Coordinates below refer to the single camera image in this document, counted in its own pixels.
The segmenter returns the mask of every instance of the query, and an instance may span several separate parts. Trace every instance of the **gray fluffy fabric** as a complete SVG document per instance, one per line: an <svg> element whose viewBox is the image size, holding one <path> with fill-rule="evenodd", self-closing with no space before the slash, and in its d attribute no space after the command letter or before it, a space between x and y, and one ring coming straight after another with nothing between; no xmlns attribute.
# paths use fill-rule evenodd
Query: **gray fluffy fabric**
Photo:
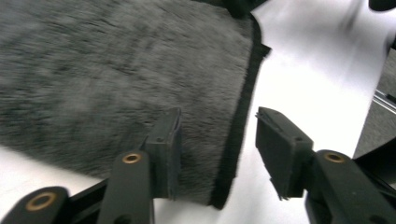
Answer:
<svg viewBox="0 0 396 224"><path fill-rule="evenodd" d="M178 198L210 204L251 45L251 21L202 2L1 0L0 144L106 178L178 106Z"/></svg>

